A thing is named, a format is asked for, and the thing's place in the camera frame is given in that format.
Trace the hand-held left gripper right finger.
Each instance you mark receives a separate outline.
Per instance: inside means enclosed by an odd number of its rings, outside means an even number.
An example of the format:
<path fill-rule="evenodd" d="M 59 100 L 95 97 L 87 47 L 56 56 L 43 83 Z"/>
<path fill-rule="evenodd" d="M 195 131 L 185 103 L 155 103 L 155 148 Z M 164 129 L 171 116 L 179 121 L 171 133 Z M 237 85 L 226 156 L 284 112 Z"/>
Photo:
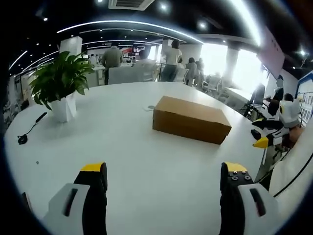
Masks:
<path fill-rule="evenodd" d="M 223 162 L 220 177 L 221 235 L 273 235 L 278 203 L 240 164 Z"/>

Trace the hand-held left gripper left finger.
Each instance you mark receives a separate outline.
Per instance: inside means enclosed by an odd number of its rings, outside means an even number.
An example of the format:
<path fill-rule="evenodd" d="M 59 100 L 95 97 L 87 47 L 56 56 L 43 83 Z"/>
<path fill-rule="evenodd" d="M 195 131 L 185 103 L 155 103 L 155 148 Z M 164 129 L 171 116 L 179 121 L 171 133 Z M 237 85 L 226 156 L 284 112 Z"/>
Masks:
<path fill-rule="evenodd" d="M 105 162 L 84 166 L 50 200 L 43 224 L 52 235 L 106 235 Z"/>

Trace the person's right hand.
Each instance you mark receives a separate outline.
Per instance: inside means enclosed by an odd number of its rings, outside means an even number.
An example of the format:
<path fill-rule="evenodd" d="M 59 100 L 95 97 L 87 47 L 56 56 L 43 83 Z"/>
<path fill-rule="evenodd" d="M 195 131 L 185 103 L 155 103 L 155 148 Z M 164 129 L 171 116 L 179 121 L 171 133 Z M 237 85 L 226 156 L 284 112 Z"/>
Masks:
<path fill-rule="evenodd" d="M 299 126 L 290 129 L 289 133 L 284 137 L 283 146 L 293 148 L 303 131 L 304 129 Z"/>

